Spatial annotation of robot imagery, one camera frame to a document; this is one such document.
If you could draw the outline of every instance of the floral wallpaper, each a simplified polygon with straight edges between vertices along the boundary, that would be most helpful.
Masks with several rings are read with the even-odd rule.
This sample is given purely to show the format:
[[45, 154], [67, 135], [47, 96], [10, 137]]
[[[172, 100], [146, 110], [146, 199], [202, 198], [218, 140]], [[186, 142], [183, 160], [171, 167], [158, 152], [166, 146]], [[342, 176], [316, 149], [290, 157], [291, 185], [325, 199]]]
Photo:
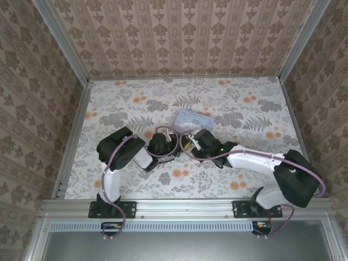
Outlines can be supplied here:
[[[96, 198], [96, 147], [103, 138], [127, 126], [148, 144], [156, 126], [172, 126], [182, 109], [214, 117], [212, 133], [221, 142], [272, 153], [300, 151], [277, 77], [95, 81], [65, 198]], [[120, 191], [123, 198], [248, 197], [275, 182], [182, 154], [149, 173], [131, 161], [122, 169]]]
[[315, 0], [49, 0], [89, 78], [277, 75]]
[[0, 1], [0, 260], [51, 198], [82, 87], [31, 1]]
[[330, 2], [285, 84], [348, 244], [348, 1]]

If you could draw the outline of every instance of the gray leaf pattern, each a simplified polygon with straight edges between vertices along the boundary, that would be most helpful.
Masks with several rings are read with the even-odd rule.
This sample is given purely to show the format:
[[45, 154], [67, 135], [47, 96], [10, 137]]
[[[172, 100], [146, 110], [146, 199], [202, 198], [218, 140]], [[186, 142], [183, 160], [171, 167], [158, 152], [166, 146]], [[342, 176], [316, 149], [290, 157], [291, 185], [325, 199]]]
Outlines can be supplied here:
[[[267, 99], [260, 102], [264, 91]], [[300, 150], [276, 77], [97, 81], [65, 197], [96, 197], [102, 172], [96, 147], [103, 138], [127, 126], [148, 144], [156, 126], [172, 126], [186, 108], [213, 117], [212, 133], [221, 142], [238, 142], [271, 153]], [[48, 136], [46, 127], [38, 129]], [[10, 139], [0, 140], [1, 144], [5, 153], [18, 150]], [[34, 157], [27, 155], [27, 162], [35, 165], [36, 161], [36, 167]], [[45, 174], [53, 177], [57, 173], [46, 167]], [[246, 169], [220, 170], [211, 161], [199, 163], [182, 153], [149, 173], [131, 161], [122, 169], [120, 192], [123, 198], [243, 197], [274, 182], [274, 178]], [[33, 198], [35, 204], [42, 200], [37, 195]]]

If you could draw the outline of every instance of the patterned wallpaper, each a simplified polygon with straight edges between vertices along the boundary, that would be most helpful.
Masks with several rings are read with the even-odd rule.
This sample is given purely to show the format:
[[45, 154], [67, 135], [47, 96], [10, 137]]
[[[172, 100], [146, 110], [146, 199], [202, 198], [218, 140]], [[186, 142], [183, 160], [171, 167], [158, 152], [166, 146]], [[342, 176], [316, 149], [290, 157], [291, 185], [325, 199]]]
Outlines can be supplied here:
[[31, 1], [0, 1], [0, 260], [21, 260], [82, 87]]
[[348, 243], [348, 1], [331, 1], [285, 84]]
[[89, 78], [277, 75], [315, 0], [49, 0]]

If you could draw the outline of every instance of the beige wall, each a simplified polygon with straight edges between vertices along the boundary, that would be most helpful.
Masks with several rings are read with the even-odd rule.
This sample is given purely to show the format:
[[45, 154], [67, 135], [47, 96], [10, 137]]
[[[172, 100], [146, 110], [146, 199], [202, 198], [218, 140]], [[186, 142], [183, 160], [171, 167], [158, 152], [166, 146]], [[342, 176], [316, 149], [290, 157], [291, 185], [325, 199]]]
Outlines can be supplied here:
[[331, 1], [285, 84], [347, 240], [348, 1]]
[[81, 90], [31, 1], [0, 1], [0, 260], [30, 242]]
[[315, 0], [49, 0], [90, 78], [277, 75]]

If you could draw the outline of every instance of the floral tablecloth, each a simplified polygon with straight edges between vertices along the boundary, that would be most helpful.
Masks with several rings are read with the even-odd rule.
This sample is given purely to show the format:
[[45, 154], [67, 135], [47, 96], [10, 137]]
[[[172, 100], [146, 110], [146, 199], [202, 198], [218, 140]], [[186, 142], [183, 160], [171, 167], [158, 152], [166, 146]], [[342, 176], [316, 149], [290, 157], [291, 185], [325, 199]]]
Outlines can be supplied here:
[[[150, 141], [156, 126], [172, 126], [182, 109], [215, 117], [221, 142], [272, 153], [300, 151], [276, 77], [192, 78], [94, 82], [65, 198], [96, 198], [101, 186], [97, 144], [127, 126]], [[122, 198], [250, 197], [274, 177], [245, 169], [218, 169], [182, 154], [146, 173], [133, 161], [121, 178]]]

